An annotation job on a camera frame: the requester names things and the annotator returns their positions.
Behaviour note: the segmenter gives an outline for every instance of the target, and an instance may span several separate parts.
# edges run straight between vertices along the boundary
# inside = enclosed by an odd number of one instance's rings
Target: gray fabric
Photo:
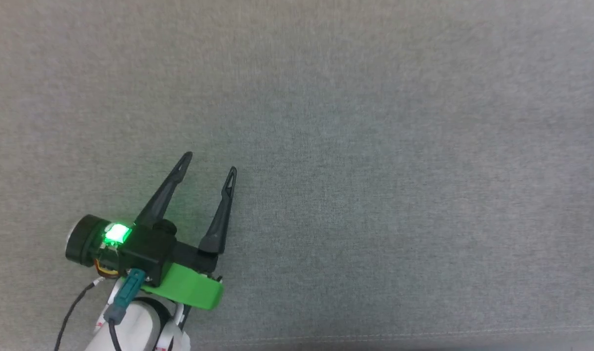
[[[69,227],[189,149],[181,240],[239,169],[200,349],[594,336],[594,0],[0,0],[0,350],[52,348]]]

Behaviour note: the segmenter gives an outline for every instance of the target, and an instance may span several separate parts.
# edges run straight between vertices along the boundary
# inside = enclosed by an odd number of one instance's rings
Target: cable connector
[[[125,282],[123,282],[123,286],[117,292],[115,301],[104,312],[104,319],[114,322],[115,325],[119,325],[126,315],[126,309],[130,305],[130,302],[139,293],[141,285],[144,282],[145,272],[141,271],[141,269],[131,269]]]

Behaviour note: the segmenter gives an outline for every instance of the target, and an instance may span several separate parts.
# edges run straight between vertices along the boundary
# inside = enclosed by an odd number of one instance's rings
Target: robotic arm
[[[132,225],[86,215],[72,229],[65,257],[94,266],[101,278],[72,305],[55,351],[76,303],[105,278],[116,279],[116,283],[86,351],[190,350],[190,339],[182,331],[190,310],[214,309],[223,295],[221,277],[214,278],[212,273],[225,251],[236,185],[236,168],[232,167],[221,189],[219,207],[198,247],[179,242],[176,226],[163,216],[191,159],[191,152],[181,157]],[[136,297],[139,291],[174,302],[175,312],[154,298]]]

